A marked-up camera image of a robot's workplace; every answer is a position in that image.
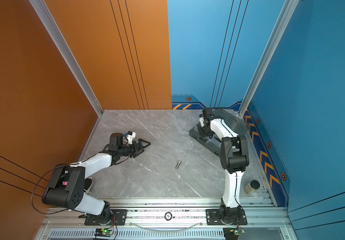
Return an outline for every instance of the metal bolt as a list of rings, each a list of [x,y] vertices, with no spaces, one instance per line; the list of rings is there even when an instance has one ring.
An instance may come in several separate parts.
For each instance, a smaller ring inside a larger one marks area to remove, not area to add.
[[[175,169],[178,169],[178,167],[181,163],[182,163],[181,161],[178,161],[178,164],[176,165]]]

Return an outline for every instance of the blue wall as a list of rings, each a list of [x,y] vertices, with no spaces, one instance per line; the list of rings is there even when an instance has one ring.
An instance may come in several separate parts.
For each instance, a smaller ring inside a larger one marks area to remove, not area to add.
[[[345,228],[333,223],[345,221],[345,1],[299,1],[253,104],[291,179],[300,240],[330,239]]]
[[[168,1],[172,94],[194,95],[209,107],[220,65],[212,106],[218,89],[216,107],[219,105],[223,88],[220,107],[230,107],[244,97],[284,0],[249,0],[248,6],[247,0],[235,0],[230,16],[232,2],[232,0]],[[230,23],[225,39],[229,17]],[[234,25],[234,35],[230,43]],[[240,35],[232,58],[239,29]],[[220,61],[223,41],[225,44]],[[225,86],[228,69],[230,72]]]

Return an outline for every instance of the white robotic arm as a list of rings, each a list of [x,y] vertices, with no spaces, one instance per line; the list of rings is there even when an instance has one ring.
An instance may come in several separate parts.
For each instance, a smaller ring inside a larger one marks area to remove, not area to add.
[[[151,145],[142,139],[136,142],[134,137],[135,132],[130,131],[127,134],[113,133],[110,143],[97,155],[55,167],[42,195],[42,202],[85,213],[85,217],[93,218],[101,225],[108,223],[112,218],[110,204],[84,193],[84,180],[97,171],[119,164],[117,161],[122,156],[137,157]]]
[[[214,116],[211,108],[203,110],[199,116],[198,132],[202,137],[221,139],[220,162],[226,174],[225,191],[220,206],[224,223],[232,223],[241,213],[239,204],[242,176],[249,164],[247,139],[232,131],[224,119]]]

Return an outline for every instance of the gray marble surface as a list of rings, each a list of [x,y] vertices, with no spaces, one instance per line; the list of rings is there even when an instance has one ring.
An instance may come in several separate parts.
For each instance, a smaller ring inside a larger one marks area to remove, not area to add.
[[[224,192],[225,171],[219,157],[189,136],[201,110],[105,110],[84,154],[84,159],[103,150],[113,132],[136,132],[136,140],[151,142],[134,159],[92,175],[91,195],[98,198],[218,197]],[[177,161],[181,161],[176,170]],[[250,164],[242,187],[261,179]],[[261,197],[257,190],[241,197]]]

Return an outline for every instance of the orange wall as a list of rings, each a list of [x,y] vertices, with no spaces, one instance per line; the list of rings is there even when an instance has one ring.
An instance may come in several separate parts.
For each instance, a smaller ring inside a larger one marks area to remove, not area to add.
[[[170,109],[167,0],[45,0],[103,109]]]
[[[44,216],[30,205],[33,182],[76,161],[96,119],[30,2],[1,0],[0,156],[11,162],[0,157],[0,227],[10,234],[0,239],[35,236]]]

